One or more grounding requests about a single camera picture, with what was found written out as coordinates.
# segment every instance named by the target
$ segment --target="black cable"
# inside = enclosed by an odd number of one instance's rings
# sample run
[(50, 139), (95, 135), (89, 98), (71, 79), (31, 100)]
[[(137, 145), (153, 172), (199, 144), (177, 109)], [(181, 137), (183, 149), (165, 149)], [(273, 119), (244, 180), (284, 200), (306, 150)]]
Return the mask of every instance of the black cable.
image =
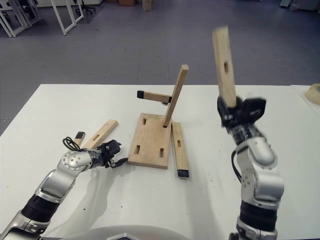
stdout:
[(232, 168), (234, 171), (234, 174), (236, 175), (236, 177), (238, 178), (239, 182), (241, 183), (241, 174), (239, 173), (238, 169), (235, 166), (235, 155), (236, 155), (236, 150), (234, 150), (231, 154), (231, 164), (232, 164)]
[(66, 138), (64, 138), (64, 139), (62, 140), (62, 143), (63, 143), (63, 145), (64, 145), (67, 149), (69, 149), (69, 150), (71, 150), (71, 151), (77, 151), (77, 152), (81, 152), (81, 151), (82, 151), (82, 149), (79, 147), (79, 145), (76, 144), (75, 141), (73, 141), (73, 140), (71, 139), (71, 137), (69, 137), (69, 136), (67, 136)]

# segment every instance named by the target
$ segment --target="wooden board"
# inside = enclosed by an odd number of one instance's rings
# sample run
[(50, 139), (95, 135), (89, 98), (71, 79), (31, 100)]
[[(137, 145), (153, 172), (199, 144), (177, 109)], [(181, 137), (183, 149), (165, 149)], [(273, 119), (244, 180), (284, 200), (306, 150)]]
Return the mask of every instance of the wooden board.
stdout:
[(141, 90), (137, 91), (136, 97), (138, 99), (146, 99), (146, 100), (157, 101), (161, 103), (170, 103), (172, 99), (170, 95), (159, 94), (159, 93), (148, 92), (148, 91), (141, 91)]
[(78, 131), (73, 141), (80, 147), (85, 135), (84, 131)]
[(171, 103), (169, 104), (168, 109), (166, 110), (166, 113), (165, 113), (165, 117), (164, 117), (164, 121), (163, 121), (164, 127), (168, 127), (168, 124), (171, 120), (172, 114), (174, 113), (175, 106), (177, 104), (182, 86), (184, 85), (184, 81), (187, 76), (188, 70), (189, 70), (188, 65), (186, 65), (186, 64), (181, 65), (179, 75), (178, 75), (178, 78), (176, 80), (176, 84), (173, 89)]
[(109, 119), (82, 148), (95, 149), (105, 140), (117, 125), (118, 121)]
[(142, 7), (144, 11), (151, 11), (152, 0), (142, 0)]
[(174, 142), (175, 164), (178, 172), (178, 177), (188, 178), (189, 168), (188, 168), (188, 162), (187, 162), (185, 142), (184, 142), (182, 127), (180, 122), (172, 123), (172, 135), (173, 135), (173, 142)]
[(212, 33), (212, 41), (219, 94), (229, 108), (234, 108), (237, 97), (228, 27), (215, 29)]
[(141, 113), (132, 141), (129, 164), (168, 169), (171, 120), (163, 127), (165, 116)]

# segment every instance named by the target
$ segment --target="white table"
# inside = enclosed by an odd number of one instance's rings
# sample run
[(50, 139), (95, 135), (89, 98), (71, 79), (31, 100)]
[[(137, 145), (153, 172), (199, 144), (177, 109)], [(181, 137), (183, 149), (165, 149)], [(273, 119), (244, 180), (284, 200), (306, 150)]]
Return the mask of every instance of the white table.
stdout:
[[(170, 94), (169, 85), (41, 85), (0, 137), (0, 232), (32, 196), (67, 149), (65, 136), (88, 140), (108, 119), (119, 122), (106, 140), (128, 156), (140, 113), (164, 114), (158, 102), (137, 99), (137, 90)], [(238, 95), (267, 99), (257, 126), (278, 156), (285, 191), (276, 227), (279, 239), (319, 238), (320, 119), (291, 86), (236, 86)], [(231, 167), (235, 144), (220, 127), (218, 86), (186, 85), (173, 120), (182, 123), (191, 179), (169, 169), (125, 164), (79, 176), (52, 218), (48, 237), (89, 229), (147, 225), (193, 240), (228, 239), (240, 212), (240, 184)]]

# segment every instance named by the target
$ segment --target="cardboard box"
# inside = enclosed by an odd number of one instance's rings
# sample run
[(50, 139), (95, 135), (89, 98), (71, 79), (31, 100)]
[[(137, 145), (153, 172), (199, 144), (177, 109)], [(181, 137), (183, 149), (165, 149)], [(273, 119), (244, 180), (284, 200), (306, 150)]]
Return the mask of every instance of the cardboard box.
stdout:
[(120, 6), (134, 6), (136, 4), (136, 0), (119, 0)]

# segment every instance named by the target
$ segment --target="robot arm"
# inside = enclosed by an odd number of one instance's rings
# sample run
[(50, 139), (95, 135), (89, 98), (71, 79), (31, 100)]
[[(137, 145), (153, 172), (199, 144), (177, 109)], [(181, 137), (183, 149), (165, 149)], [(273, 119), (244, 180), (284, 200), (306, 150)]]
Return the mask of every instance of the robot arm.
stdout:
[(0, 240), (38, 240), (80, 173), (95, 167), (116, 168), (128, 160), (112, 160), (120, 152), (120, 145), (112, 140), (103, 143), (97, 150), (68, 147), (72, 150), (65, 153), (56, 169), (44, 178), (25, 207), (18, 211), (0, 235)]
[[(230, 240), (276, 240), (278, 236), (275, 226), (284, 183), (277, 171), (276, 154), (254, 125), (263, 116), (265, 107), (266, 100), (261, 98), (242, 101), (237, 97), (234, 108), (227, 107), (221, 97), (217, 101), (222, 126), (237, 144), (231, 162), (241, 182), (238, 233), (231, 233)], [(235, 154), (241, 174), (234, 165)]]

